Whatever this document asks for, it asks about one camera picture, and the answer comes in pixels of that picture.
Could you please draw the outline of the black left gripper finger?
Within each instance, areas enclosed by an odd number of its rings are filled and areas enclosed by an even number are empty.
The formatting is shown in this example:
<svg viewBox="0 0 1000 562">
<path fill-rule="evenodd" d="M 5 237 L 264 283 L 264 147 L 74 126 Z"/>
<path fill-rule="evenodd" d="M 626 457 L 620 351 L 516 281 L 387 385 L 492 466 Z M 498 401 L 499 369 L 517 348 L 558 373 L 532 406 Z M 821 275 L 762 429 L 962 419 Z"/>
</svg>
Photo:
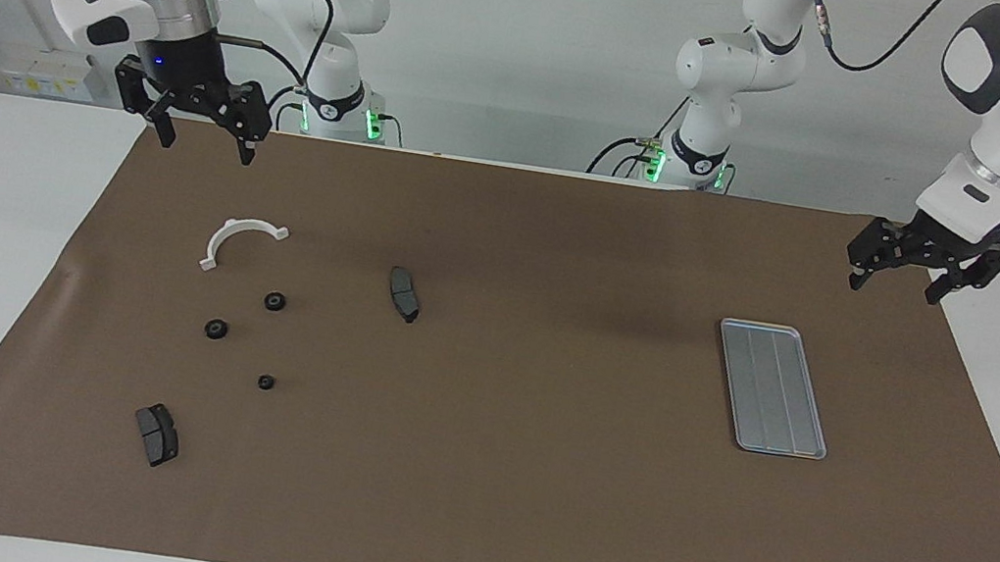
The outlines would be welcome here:
<svg viewBox="0 0 1000 562">
<path fill-rule="evenodd" d="M 985 249 L 983 254 L 963 266 L 956 256 L 948 255 L 940 275 L 931 282 L 925 290 L 925 299 L 929 305 L 939 305 L 948 293 L 955 293 L 965 288 L 983 289 L 1000 274 L 1000 245 Z"/>
<path fill-rule="evenodd" d="M 850 240 L 848 277 L 852 290 L 861 290 L 877 271 L 912 265 L 914 233 L 889 220 L 873 219 Z"/>
</svg>

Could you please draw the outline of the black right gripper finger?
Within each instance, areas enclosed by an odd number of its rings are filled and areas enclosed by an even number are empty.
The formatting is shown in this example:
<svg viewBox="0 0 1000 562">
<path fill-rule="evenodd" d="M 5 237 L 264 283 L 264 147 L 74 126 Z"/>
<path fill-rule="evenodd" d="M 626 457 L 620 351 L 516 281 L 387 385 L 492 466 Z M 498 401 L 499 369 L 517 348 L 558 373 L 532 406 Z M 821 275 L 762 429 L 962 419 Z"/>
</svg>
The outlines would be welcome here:
<svg viewBox="0 0 1000 562">
<path fill-rule="evenodd" d="M 140 59 L 121 58 L 117 63 L 115 82 L 119 89 L 124 111 L 139 115 L 155 131 L 162 148 L 175 145 L 176 131 L 172 123 L 171 108 L 175 96 L 169 90 L 161 90 L 156 97 L 148 93 L 148 77 Z"/>
<path fill-rule="evenodd" d="M 216 126 L 230 133 L 237 145 L 238 161 L 249 167 L 256 157 L 258 144 L 273 128 L 268 97 L 261 86 L 236 83 L 213 84 L 209 117 Z"/>
</svg>

